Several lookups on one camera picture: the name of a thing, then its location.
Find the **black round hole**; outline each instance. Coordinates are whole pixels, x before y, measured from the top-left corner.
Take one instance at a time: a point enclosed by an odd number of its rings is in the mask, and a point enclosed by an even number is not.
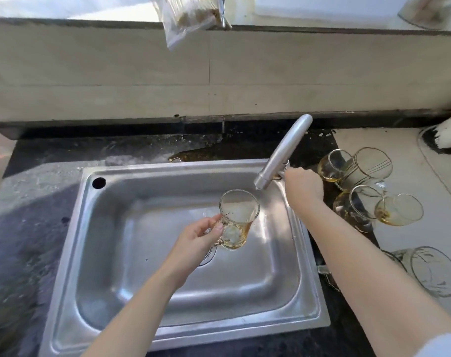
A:
[[[101,189],[105,185],[106,185],[106,180],[105,180],[105,178],[102,178],[102,177],[95,178],[95,180],[92,182],[92,187],[94,187],[95,189]]]

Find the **sink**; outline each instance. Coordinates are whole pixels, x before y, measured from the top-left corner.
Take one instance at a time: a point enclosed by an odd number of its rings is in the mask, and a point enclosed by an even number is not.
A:
[[[187,224],[219,213],[230,189],[261,211],[246,244],[212,248],[173,294],[151,350],[329,325],[306,228],[284,183],[256,191],[267,160],[84,171],[40,356],[79,356],[161,265]]]

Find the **tiled wall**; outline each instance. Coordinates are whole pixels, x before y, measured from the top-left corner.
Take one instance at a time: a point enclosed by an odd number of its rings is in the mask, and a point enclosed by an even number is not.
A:
[[[0,25],[0,120],[451,108],[451,36]]]

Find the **faucet spout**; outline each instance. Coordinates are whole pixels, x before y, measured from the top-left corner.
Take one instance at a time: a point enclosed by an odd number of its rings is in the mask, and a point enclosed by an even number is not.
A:
[[[295,151],[305,132],[310,128],[312,122],[312,116],[304,114],[293,124],[280,144],[278,144],[270,159],[268,159],[267,164],[253,181],[255,189],[263,190],[268,188],[273,177],[287,164],[288,159]]]

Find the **plastic bag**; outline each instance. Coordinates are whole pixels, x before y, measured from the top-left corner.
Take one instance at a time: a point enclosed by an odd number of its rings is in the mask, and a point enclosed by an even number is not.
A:
[[[152,0],[171,49],[188,34],[212,26],[225,28],[223,0]]]

